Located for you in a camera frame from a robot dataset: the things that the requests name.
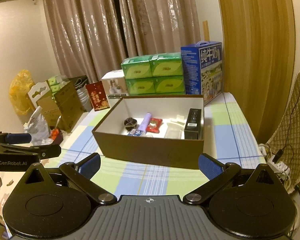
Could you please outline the tall black product box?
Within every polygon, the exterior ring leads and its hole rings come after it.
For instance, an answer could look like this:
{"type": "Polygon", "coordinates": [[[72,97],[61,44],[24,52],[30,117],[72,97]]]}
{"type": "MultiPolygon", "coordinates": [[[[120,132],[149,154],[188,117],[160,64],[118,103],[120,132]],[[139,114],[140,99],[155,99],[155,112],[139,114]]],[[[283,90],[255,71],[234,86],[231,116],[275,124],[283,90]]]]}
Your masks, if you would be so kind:
{"type": "Polygon", "coordinates": [[[191,108],[184,128],[186,140],[199,140],[202,131],[202,110],[191,108]]]}

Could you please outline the crumpled white plastic bag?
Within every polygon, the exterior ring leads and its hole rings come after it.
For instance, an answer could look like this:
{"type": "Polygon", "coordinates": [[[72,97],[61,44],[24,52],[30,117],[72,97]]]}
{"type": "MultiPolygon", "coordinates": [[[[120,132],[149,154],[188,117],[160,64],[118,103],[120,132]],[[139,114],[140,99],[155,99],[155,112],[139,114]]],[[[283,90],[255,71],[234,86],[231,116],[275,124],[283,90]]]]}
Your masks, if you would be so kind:
{"type": "Polygon", "coordinates": [[[24,132],[31,135],[31,144],[34,146],[48,145],[52,142],[50,128],[42,114],[42,107],[38,106],[24,124],[24,132]]]}

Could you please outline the white product box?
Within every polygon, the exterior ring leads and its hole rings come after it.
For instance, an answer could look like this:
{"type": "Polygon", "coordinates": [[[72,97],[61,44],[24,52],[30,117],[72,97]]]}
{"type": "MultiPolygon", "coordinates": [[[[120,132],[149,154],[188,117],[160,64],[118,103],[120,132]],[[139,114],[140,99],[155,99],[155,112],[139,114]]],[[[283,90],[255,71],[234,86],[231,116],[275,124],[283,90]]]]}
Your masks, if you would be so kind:
{"type": "Polygon", "coordinates": [[[123,70],[112,70],[105,74],[101,81],[107,99],[114,99],[118,98],[119,96],[128,95],[128,89],[123,70]]]}

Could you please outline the white power strip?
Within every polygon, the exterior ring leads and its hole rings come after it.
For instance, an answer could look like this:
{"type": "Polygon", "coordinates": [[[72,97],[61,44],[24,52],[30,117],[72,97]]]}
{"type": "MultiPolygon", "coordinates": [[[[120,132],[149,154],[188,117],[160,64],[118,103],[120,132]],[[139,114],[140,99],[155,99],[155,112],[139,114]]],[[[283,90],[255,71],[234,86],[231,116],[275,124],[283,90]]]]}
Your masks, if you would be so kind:
{"type": "Polygon", "coordinates": [[[258,145],[261,154],[266,160],[266,163],[271,167],[274,173],[282,180],[285,181],[290,175],[290,168],[283,161],[275,160],[275,154],[272,153],[270,146],[267,144],[258,145]]]}

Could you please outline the clear plastic cup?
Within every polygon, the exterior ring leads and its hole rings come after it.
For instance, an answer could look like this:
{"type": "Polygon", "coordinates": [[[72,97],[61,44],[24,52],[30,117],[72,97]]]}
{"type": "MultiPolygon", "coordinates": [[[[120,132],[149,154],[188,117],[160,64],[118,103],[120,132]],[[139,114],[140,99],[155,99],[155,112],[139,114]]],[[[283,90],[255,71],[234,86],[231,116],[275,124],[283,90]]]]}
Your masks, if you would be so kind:
{"type": "Polygon", "coordinates": [[[165,139],[181,139],[184,131],[185,123],[183,122],[168,122],[165,139]]]}

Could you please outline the dark velvet scrunchie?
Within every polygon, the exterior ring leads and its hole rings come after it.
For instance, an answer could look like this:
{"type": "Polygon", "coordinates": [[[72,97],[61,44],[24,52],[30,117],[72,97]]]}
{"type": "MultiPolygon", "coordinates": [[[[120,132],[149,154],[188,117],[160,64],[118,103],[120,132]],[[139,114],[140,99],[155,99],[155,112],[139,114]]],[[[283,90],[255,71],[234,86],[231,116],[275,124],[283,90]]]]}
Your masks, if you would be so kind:
{"type": "Polygon", "coordinates": [[[127,118],[123,122],[126,131],[130,132],[133,129],[136,129],[138,122],[134,118],[127,118]]]}

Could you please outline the purple cosmetic tube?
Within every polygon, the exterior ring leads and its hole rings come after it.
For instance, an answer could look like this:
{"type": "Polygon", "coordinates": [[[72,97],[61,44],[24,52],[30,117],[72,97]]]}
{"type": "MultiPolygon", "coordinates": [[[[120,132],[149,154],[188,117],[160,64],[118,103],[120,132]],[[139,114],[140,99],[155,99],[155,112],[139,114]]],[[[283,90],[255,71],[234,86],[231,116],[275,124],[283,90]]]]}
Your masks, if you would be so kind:
{"type": "Polygon", "coordinates": [[[151,118],[152,118],[151,113],[147,113],[144,116],[144,119],[142,120],[141,124],[138,126],[138,129],[145,132],[146,128],[148,127],[148,125],[150,123],[151,118]]]}

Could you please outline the dark red gift envelope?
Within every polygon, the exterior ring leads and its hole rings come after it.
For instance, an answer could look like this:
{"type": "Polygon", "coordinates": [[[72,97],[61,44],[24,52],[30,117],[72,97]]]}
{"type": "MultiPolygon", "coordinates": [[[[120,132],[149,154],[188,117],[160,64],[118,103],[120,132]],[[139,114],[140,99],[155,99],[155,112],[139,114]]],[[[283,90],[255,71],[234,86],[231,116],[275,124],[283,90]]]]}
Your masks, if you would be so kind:
{"type": "Polygon", "coordinates": [[[94,111],[109,108],[109,103],[101,81],[85,85],[94,111]]]}

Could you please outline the blue milk carton box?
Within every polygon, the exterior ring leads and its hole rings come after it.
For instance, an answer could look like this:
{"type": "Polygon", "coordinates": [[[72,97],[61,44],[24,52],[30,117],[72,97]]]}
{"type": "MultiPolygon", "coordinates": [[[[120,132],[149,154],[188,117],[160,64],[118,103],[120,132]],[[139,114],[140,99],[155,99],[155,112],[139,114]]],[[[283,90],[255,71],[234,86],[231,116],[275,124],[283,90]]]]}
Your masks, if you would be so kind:
{"type": "Polygon", "coordinates": [[[223,89],[222,43],[199,41],[181,47],[185,93],[200,95],[207,104],[223,89]]]}

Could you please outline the yellow plastic bag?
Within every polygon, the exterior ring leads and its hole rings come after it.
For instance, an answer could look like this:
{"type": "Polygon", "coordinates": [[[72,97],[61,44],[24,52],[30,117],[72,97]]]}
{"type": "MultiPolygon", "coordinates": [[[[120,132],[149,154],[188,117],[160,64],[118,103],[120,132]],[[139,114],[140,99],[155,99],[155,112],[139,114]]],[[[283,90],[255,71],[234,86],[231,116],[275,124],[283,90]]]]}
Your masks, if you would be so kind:
{"type": "Polygon", "coordinates": [[[25,69],[21,70],[12,80],[8,96],[17,115],[27,115],[32,109],[28,92],[33,86],[31,73],[25,69]]]}

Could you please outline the blue dental floss box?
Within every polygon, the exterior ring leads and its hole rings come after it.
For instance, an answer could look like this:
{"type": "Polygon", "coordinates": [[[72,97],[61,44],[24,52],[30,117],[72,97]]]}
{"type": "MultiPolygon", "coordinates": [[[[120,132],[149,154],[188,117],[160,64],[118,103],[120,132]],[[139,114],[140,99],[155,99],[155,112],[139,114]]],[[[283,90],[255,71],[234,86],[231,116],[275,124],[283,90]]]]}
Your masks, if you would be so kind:
{"type": "Polygon", "coordinates": [[[132,129],[127,135],[131,137],[141,137],[143,136],[144,131],[140,129],[132,129]]]}

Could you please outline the brown cardboard boxes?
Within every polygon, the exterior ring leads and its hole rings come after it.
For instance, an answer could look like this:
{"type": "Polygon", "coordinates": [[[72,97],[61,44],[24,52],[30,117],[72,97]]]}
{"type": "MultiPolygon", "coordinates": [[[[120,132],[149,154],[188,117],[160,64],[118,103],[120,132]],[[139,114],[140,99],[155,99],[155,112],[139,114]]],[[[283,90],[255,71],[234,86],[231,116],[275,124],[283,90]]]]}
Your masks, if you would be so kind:
{"type": "Polygon", "coordinates": [[[57,126],[66,132],[71,132],[85,111],[71,81],[65,82],[56,92],[47,81],[39,82],[27,94],[35,108],[42,108],[42,115],[50,127],[57,126]]]}

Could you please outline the green tissue pack stack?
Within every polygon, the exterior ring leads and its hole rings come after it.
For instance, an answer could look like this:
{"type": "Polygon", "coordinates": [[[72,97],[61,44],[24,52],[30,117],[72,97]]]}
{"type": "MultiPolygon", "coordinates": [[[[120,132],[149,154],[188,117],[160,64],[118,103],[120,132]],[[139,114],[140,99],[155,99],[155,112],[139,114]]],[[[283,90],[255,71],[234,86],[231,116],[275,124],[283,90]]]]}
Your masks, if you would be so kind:
{"type": "Polygon", "coordinates": [[[130,95],[185,93],[181,53],[130,57],[121,68],[130,95]]]}

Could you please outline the red snack packet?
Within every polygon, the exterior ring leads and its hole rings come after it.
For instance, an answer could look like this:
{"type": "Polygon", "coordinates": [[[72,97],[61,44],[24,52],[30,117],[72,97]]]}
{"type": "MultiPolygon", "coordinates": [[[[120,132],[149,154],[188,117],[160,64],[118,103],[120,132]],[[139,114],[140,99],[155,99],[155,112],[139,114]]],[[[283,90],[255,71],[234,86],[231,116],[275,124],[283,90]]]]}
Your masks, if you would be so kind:
{"type": "Polygon", "coordinates": [[[159,133],[161,124],[162,124],[162,119],[151,118],[150,123],[146,128],[146,132],[159,133]]]}

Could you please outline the plaid tablecloth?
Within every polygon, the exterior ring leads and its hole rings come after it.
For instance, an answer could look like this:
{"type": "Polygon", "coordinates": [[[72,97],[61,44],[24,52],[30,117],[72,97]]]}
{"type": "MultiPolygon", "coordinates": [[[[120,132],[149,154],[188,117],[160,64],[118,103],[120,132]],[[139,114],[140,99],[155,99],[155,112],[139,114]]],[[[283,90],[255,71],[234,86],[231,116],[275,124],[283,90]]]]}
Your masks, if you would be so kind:
{"type": "MultiPolygon", "coordinates": [[[[256,139],[232,94],[220,94],[204,111],[205,153],[243,168],[255,168],[264,163],[256,139]]],[[[44,160],[44,166],[58,167],[67,161],[80,161],[93,152],[101,153],[92,130],[106,113],[106,109],[83,113],[72,133],[64,136],[61,155],[44,160]]],[[[92,180],[117,197],[123,194],[178,194],[183,197],[207,181],[200,170],[129,163],[106,157],[101,160],[101,168],[92,180]]]]}

